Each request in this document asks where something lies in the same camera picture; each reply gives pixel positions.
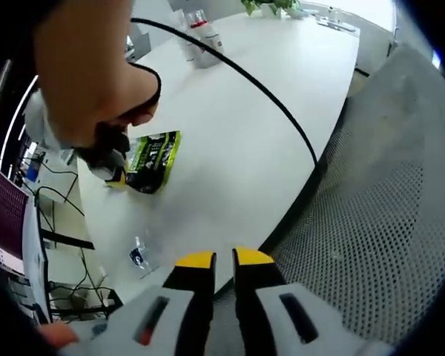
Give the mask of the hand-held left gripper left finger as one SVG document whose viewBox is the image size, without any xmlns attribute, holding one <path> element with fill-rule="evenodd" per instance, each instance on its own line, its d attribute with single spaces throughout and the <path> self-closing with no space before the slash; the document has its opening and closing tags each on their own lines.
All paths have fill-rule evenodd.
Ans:
<svg viewBox="0 0 445 356">
<path fill-rule="evenodd" d="M 216 254 L 177 261 L 162 286 L 149 286 L 117 309 L 98 335 L 60 355 L 203 355 L 211 320 Z"/>
</svg>

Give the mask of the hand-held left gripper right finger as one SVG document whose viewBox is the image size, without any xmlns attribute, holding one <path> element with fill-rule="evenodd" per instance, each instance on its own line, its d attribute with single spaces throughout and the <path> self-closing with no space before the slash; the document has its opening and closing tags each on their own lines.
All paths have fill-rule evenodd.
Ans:
<svg viewBox="0 0 445 356">
<path fill-rule="evenodd" d="M 340 312 L 297 283 L 287 283 L 267 254 L 233 250 L 236 314 L 247 355 L 390 355 L 343 325 Z"/>
</svg>

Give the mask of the person's right hand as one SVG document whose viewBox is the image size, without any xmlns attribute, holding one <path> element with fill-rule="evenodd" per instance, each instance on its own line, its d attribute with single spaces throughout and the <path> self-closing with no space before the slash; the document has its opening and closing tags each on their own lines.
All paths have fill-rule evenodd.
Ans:
<svg viewBox="0 0 445 356">
<path fill-rule="evenodd" d="M 151 121 L 161 93 L 154 70 L 124 60 L 85 67 L 82 73 L 42 68 L 39 86 L 53 135 L 76 148 L 95 144 L 99 124 L 125 129 Z"/>
</svg>

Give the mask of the person's left hand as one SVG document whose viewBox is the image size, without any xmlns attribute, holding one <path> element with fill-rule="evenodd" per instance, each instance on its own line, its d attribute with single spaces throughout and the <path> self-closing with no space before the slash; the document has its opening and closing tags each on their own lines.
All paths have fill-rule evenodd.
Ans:
<svg viewBox="0 0 445 356">
<path fill-rule="evenodd" d="M 50 345 L 58 349 L 79 340 L 72 328 L 61 321 L 40 325 L 38 331 Z"/>
</svg>

